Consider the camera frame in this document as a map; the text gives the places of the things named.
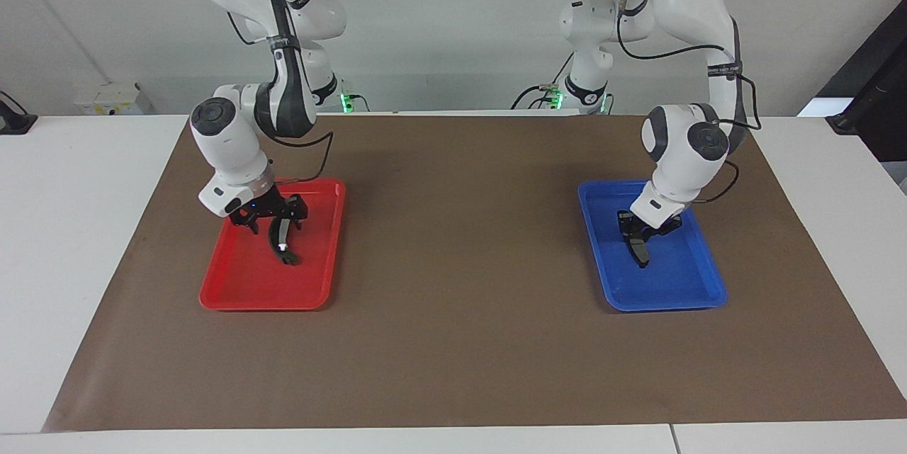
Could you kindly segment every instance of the red tray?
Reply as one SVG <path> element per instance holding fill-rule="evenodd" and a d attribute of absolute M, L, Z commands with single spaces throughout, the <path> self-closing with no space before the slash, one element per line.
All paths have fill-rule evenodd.
<path fill-rule="evenodd" d="M 300 257 L 297 266 L 282 264 L 268 244 L 270 219 L 259 220 L 256 237 L 245 226 L 224 221 L 198 299 L 215 311 L 313 311 L 330 296 L 334 258 L 340 238 L 347 187 L 322 178 L 279 187 L 281 195 L 298 193 L 308 205 L 302 231 L 291 229 L 288 242 Z"/>

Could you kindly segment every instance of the brown mat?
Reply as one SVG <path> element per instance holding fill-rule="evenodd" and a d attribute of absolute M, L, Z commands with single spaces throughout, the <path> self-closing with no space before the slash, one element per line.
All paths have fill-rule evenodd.
<path fill-rule="evenodd" d="M 696 209 L 729 304 L 609 308 L 577 187 L 649 176 L 641 121 L 322 118 L 349 196 L 336 290 L 313 313 L 198 305 L 220 220 L 195 199 L 210 167 L 186 132 L 45 430 L 907 416 L 752 140 L 738 187 Z M 282 176 L 320 160 L 266 151 Z"/>

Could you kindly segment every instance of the gray wall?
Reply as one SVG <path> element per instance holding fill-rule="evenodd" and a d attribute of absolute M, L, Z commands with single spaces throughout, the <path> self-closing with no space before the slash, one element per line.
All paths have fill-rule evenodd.
<path fill-rule="evenodd" d="M 341 0 L 347 34 L 326 44 L 338 73 L 381 110 L 507 108 L 570 53 L 571 0 Z M 726 0 L 765 115 L 794 115 L 900 0 Z M 271 74 L 208 0 L 0 0 L 0 87 L 42 114 L 71 114 L 74 84 L 139 81 L 161 112 L 214 86 Z M 673 50 L 658 33 L 639 52 Z M 615 112 L 706 98 L 701 56 L 642 63 L 613 48 Z"/>

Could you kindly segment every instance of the electrical box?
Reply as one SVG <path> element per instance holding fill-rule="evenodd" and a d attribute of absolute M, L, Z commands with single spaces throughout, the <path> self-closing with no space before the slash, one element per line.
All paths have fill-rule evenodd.
<path fill-rule="evenodd" d="M 145 115 L 152 102 L 137 83 L 113 82 L 77 93 L 75 106 L 84 115 Z"/>

